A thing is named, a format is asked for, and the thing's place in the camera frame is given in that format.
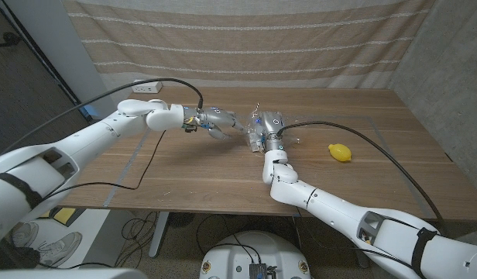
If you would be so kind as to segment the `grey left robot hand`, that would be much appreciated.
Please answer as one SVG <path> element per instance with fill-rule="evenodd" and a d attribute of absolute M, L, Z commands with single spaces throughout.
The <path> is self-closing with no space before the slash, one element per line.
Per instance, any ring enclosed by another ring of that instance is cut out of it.
<path fill-rule="evenodd" d="M 187 133 L 195 132 L 198 127 L 206 129 L 208 134 L 217 139 L 231 138 L 223 133 L 222 126 L 232 127 L 241 133 L 245 132 L 244 126 L 237 120 L 234 112 L 228 112 L 220 108 L 184 108 L 184 121 L 182 127 Z"/>

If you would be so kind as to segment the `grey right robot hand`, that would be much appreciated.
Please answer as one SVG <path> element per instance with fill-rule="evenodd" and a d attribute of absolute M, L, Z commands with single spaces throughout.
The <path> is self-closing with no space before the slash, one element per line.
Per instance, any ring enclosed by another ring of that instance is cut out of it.
<path fill-rule="evenodd" d="M 282 150 L 282 136 L 277 133 L 284 127 L 280 112 L 260 112 L 255 121 L 255 132 L 259 137 L 259 149 L 266 153 L 271 150 Z"/>

